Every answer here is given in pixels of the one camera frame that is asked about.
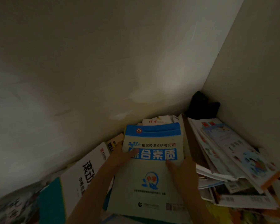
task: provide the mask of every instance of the teal book cover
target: teal book cover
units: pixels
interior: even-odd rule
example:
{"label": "teal book cover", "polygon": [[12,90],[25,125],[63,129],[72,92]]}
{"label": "teal book cover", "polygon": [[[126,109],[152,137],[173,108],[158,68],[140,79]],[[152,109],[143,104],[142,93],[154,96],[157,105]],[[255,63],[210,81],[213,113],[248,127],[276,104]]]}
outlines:
{"label": "teal book cover", "polygon": [[128,125],[123,152],[139,149],[115,176],[107,211],[171,223],[190,223],[165,165],[184,160],[179,123],[158,126]]}

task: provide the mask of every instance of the blue leaf graphic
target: blue leaf graphic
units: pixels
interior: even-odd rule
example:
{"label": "blue leaf graphic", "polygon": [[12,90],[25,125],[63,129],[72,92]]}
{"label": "blue leaf graphic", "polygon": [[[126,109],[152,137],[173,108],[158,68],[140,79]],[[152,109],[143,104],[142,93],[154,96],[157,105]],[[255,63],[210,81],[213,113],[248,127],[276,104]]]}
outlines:
{"label": "blue leaf graphic", "polygon": [[156,187],[156,185],[151,184],[151,183],[149,183],[149,187],[152,188],[152,189],[158,189],[158,188]]}

